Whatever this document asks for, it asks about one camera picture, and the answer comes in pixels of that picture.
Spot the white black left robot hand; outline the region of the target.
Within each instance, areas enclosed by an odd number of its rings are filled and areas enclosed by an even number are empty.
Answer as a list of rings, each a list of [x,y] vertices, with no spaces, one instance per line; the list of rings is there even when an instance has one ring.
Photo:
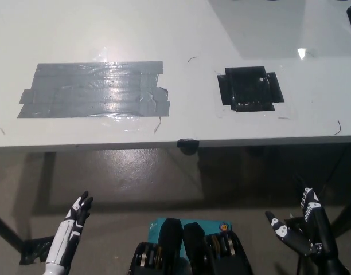
[[[89,211],[93,197],[88,196],[88,191],[79,196],[69,209],[64,220],[60,223],[50,247],[46,264],[62,266],[64,269],[70,267],[80,242],[85,222],[90,216]]]

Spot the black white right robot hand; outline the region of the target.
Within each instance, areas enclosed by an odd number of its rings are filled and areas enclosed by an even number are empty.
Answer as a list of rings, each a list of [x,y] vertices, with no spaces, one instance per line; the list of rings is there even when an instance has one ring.
[[[301,197],[300,207],[305,232],[297,232],[291,226],[278,220],[272,212],[266,211],[265,215],[276,237],[300,255],[337,258],[336,240],[323,205],[310,185],[299,176],[296,176],[295,180],[298,194]]]

